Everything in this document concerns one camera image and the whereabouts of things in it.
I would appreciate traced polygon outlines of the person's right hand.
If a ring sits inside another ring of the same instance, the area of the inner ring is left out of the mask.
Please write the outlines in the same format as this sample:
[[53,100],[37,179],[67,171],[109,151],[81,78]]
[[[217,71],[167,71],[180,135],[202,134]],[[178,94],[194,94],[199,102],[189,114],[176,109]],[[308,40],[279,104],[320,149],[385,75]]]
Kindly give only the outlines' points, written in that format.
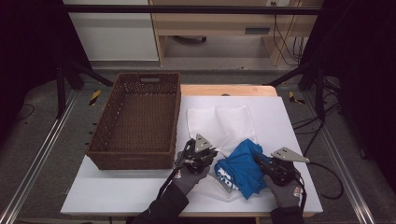
[[302,188],[296,180],[292,180],[285,186],[278,186],[269,175],[265,175],[263,179],[274,194],[278,207],[287,208],[300,205]]

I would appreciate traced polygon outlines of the black curved object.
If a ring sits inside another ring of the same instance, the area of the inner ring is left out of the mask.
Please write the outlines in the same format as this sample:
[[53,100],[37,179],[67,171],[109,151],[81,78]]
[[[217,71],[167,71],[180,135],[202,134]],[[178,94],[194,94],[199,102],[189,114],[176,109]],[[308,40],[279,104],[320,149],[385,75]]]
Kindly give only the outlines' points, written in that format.
[[205,43],[207,40],[206,36],[174,35],[173,38],[180,43],[189,43],[189,44]]

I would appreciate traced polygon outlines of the black curtain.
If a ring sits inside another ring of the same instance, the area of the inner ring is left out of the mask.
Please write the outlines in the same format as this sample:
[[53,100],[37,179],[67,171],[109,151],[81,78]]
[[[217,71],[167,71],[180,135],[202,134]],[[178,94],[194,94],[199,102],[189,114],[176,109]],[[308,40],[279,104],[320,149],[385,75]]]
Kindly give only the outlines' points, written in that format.
[[90,62],[64,7],[64,0],[0,0],[0,144],[11,132],[27,93],[55,79],[57,60],[50,41],[72,60],[89,68]]
[[339,102],[361,147],[396,192],[396,0],[323,0],[305,48],[319,56],[327,76],[340,81]]

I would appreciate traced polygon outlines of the black horizontal frame bar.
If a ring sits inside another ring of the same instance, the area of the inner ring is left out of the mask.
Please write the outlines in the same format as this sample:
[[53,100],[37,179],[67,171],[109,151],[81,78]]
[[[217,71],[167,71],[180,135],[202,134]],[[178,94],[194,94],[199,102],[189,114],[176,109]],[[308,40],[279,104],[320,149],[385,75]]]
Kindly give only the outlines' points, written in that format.
[[319,15],[324,12],[320,7],[65,5],[65,8],[74,13]]

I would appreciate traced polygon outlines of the aluminium floor rail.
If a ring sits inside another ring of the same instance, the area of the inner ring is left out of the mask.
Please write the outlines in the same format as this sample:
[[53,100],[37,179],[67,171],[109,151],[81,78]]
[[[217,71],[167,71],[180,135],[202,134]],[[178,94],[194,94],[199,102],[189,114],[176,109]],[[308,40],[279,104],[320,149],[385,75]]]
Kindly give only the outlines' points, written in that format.
[[357,224],[375,224],[374,216],[358,186],[358,173],[353,165],[361,164],[361,155],[341,115],[335,93],[323,98],[325,121],[316,120],[317,128],[304,148],[314,172],[314,183],[323,202],[324,213],[340,218],[348,211]]
[[79,91],[70,91],[69,97],[66,101],[64,112],[59,118],[57,118],[53,122],[49,133],[47,134],[43,144],[35,155],[35,159],[31,163],[14,196],[12,197],[10,203],[7,205],[6,209],[0,215],[0,224],[13,224],[13,222],[15,221],[18,213],[21,211],[21,207],[23,206],[33,185],[35,184],[35,181],[39,176],[39,173],[41,172],[48,155],[51,153],[53,145],[55,144],[59,133],[61,132],[64,124],[66,123],[70,111],[74,107],[78,95]]

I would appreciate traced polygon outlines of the black metal stand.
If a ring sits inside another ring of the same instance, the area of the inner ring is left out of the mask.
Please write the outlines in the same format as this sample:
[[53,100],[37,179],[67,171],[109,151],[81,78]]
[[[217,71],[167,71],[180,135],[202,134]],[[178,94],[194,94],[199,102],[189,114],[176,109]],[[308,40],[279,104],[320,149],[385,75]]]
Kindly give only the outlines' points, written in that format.
[[80,90],[84,85],[84,82],[82,81],[79,74],[65,76],[62,71],[64,65],[66,67],[71,67],[72,69],[77,70],[79,73],[86,74],[89,77],[99,81],[100,83],[108,87],[112,87],[114,85],[113,81],[110,81],[109,79],[100,76],[99,74],[95,73],[91,68],[81,65],[76,61],[73,60],[60,61],[59,65],[56,68],[56,84],[57,84],[57,97],[58,97],[58,113],[56,116],[57,119],[59,119],[63,115],[66,109],[64,80],[67,79],[70,86],[74,90]]
[[293,70],[289,71],[286,75],[267,83],[267,86],[276,87],[297,75],[303,76],[298,84],[301,91],[307,91],[313,84],[316,84],[315,112],[321,121],[325,121],[323,103],[324,69],[320,63],[307,62],[300,64]]

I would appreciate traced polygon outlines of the light wooden desk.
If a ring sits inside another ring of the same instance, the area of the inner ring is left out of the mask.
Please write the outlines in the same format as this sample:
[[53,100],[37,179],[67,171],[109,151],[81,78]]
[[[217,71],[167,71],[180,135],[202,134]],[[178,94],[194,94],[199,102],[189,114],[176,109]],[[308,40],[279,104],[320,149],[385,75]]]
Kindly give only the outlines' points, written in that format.
[[[321,7],[324,0],[148,0],[152,6]],[[279,65],[288,54],[287,42],[308,37],[315,15],[166,14],[152,15],[156,35],[260,36],[270,61]]]

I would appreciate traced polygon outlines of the brown wicker basket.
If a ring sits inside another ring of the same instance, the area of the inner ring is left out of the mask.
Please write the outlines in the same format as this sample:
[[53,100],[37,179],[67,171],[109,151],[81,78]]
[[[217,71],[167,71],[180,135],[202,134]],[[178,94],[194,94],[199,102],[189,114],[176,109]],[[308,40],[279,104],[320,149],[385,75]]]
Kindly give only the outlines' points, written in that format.
[[172,168],[180,102],[179,73],[118,75],[86,155],[100,170]]

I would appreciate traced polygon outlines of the blue printed shirt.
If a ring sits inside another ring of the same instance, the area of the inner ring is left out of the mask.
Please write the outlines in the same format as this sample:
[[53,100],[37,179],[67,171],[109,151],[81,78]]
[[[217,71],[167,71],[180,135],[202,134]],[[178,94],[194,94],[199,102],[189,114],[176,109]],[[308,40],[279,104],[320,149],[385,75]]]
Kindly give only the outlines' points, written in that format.
[[225,159],[215,164],[217,178],[232,189],[238,189],[247,200],[267,187],[262,169],[254,161],[256,154],[262,154],[262,147],[250,139],[242,141]]

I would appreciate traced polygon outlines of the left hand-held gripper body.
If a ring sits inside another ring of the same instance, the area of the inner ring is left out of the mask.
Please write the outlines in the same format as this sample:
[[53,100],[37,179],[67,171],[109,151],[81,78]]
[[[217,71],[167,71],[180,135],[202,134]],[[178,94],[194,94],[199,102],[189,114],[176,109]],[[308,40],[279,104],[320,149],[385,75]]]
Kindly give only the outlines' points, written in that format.
[[206,168],[204,166],[205,158],[207,156],[215,157],[215,155],[207,155],[209,148],[212,148],[210,142],[199,133],[196,134],[196,137],[190,139],[183,149],[182,163],[191,173],[201,173]]

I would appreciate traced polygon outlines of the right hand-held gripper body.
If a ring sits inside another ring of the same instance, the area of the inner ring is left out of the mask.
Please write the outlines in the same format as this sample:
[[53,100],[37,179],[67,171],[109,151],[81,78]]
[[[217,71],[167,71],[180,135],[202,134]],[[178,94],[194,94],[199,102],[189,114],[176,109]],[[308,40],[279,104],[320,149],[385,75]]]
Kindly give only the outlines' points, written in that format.
[[298,171],[294,167],[295,162],[310,162],[308,158],[287,147],[282,147],[274,151],[270,159],[274,173],[271,179],[278,186],[285,186],[296,177]]

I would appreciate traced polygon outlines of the yellow black tape piece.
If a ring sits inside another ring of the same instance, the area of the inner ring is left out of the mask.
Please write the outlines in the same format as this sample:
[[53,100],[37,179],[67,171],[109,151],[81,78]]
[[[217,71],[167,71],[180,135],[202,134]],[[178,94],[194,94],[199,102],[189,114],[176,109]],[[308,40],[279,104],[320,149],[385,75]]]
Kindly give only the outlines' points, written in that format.
[[305,100],[297,99],[294,96],[294,93],[292,91],[289,91],[289,99],[290,99],[290,102],[293,102],[293,103],[296,103],[299,105],[305,105]]
[[92,98],[91,98],[91,100],[89,102],[89,105],[95,105],[100,93],[101,93],[101,91],[99,91],[99,90],[94,91],[94,93],[92,94]]

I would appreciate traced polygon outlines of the white cabinet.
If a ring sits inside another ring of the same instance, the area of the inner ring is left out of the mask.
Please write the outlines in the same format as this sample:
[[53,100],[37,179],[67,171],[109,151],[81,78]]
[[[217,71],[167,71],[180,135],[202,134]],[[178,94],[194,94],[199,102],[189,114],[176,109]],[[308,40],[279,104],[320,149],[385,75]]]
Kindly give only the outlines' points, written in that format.
[[90,61],[158,61],[149,13],[70,13]]

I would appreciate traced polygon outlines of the person's left hand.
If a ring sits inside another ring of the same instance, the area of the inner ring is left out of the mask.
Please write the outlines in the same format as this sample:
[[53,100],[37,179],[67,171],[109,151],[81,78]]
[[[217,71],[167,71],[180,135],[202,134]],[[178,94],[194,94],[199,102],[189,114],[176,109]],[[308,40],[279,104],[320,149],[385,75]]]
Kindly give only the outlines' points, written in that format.
[[182,167],[179,170],[179,177],[174,177],[172,184],[177,186],[184,195],[187,195],[199,181],[207,176],[210,167],[206,168],[199,174],[191,173],[188,168]]

